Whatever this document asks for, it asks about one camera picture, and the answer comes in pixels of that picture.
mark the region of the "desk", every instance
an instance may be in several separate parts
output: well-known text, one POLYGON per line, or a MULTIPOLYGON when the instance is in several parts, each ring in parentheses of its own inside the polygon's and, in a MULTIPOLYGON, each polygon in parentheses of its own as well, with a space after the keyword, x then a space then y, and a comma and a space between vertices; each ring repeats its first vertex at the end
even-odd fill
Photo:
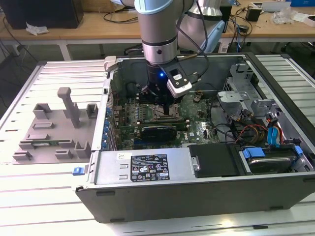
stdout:
MULTIPOLYGON (((246 7, 252 0, 241 0, 241 6, 232 7, 232 14, 246 7)), ((315 7, 293 7, 294 10, 300 13, 314 14, 315 7)), ((245 18, 246 12, 239 16, 245 18)), ((293 24, 276 25, 271 21, 272 13, 263 13, 259 16, 257 22, 251 22, 252 33, 246 38, 246 42, 308 42, 315 40, 315 28, 312 28, 302 22, 294 21, 293 24)), ((237 19, 237 23, 249 25, 242 19, 237 19)), ((223 34, 220 42, 220 52, 226 53, 227 47, 232 40, 234 28, 232 24, 227 27, 227 32, 223 34)))
MULTIPOLYGON (((247 6, 251 0, 241 0, 241 6, 233 7, 232 13, 237 9, 247 6)), ((314 13, 315 7, 295 7, 301 13, 314 13)), ((133 13, 118 13, 113 20, 126 20, 132 18, 133 13)), ((307 42, 315 41, 315 28, 309 27, 301 22, 294 24, 275 25, 270 20, 271 13, 264 13, 259 17, 258 22, 252 23, 253 30, 246 38, 247 42, 307 42)), ((48 34, 34 36, 24 29, 11 30, 13 35, 25 45, 58 45, 63 54, 64 60, 71 60, 68 45, 71 44, 111 44, 111 43, 141 43, 140 29, 138 23, 115 24, 106 22, 99 13, 84 13, 83 20, 77 29, 49 29, 48 34)), ((234 29, 230 24, 227 32, 220 39, 219 52, 225 53, 228 44, 234 35, 234 29)), ((6 45, 16 45, 4 28, 2 18, 0 19, 0 39, 6 45)))

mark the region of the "metal workbench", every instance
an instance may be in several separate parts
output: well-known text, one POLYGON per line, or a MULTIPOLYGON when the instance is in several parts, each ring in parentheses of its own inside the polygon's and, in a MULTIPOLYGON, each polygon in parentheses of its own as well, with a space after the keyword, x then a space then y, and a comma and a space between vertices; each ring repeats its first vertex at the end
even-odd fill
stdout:
MULTIPOLYGON (((258 58, 315 124, 315 85, 311 77, 291 59, 277 55, 258 58)), ((39 65, 3 116, 0 121, 1 236, 315 235, 315 194, 290 210, 99 224, 72 190, 86 177, 74 177, 71 172, 86 163, 11 165, 12 154, 34 118, 32 110, 37 102, 47 102, 51 109, 64 109, 56 94, 60 86, 67 86, 72 89, 72 100, 79 109, 88 103, 99 105, 104 75, 102 60, 39 65)), ((270 97, 262 84, 260 87, 270 97)))

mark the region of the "power supply label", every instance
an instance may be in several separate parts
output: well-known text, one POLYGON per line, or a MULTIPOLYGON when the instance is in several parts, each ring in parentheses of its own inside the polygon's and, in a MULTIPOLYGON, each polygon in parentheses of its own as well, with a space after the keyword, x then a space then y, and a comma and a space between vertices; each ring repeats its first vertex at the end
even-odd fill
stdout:
POLYGON ((130 179, 132 182, 169 180, 167 155, 132 156, 130 179))

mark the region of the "floor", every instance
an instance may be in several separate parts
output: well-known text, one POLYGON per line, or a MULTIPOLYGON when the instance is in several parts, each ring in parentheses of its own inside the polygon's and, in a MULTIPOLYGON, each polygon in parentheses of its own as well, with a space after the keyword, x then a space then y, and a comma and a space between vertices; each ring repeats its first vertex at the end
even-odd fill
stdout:
MULTIPOLYGON (((132 44, 111 44, 104 45, 106 56, 124 54, 124 49, 131 47, 132 44)), ((24 82, 28 79, 30 73, 36 66, 36 62, 25 53, 25 50, 20 47, 20 55, 18 57, 7 56, 0 64, 0 118, 5 113, 7 107, 11 104, 15 96, 18 94, 24 82)), ((273 44, 271 43, 252 43, 250 46, 244 47, 244 52, 253 52, 256 55, 271 54, 273 44)), ((99 46, 96 45, 71 45, 71 53, 74 60, 85 59, 102 59, 99 52, 99 46)), ((32 53, 38 61, 54 61, 63 60, 58 46, 42 45, 30 46, 32 53)), ((236 46, 232 46, 230 52, 235 52, 236 46)), ((286 48, 286 53, 289 54, 304 70, 311 76, 315 75, 315 56, 311 54, 311 49, 301 43, 291 43, 286 48)))

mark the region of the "black box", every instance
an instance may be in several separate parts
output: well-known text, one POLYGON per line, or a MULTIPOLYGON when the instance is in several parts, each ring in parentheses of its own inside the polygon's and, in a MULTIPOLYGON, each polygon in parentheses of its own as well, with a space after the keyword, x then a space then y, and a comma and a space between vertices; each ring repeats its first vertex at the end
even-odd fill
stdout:
POLYGON ((260 16, 261 9, 260 8, 248 8, 246 13, 246 20, 256 22, 260 16))
POLYGON ((0 0, 6 19, 15 30, 32 26, 77 28, 83 18, 81 0, 0 0))
POLYGON ((221 4, 220 4, 220 11, 222 13, 222 20, 225 23, 223 33, 226 32, 228 19, 231 15, 231 10, 232 10, 232 5, 229 3, 229 1, 228 0, 222 0, 221 4))

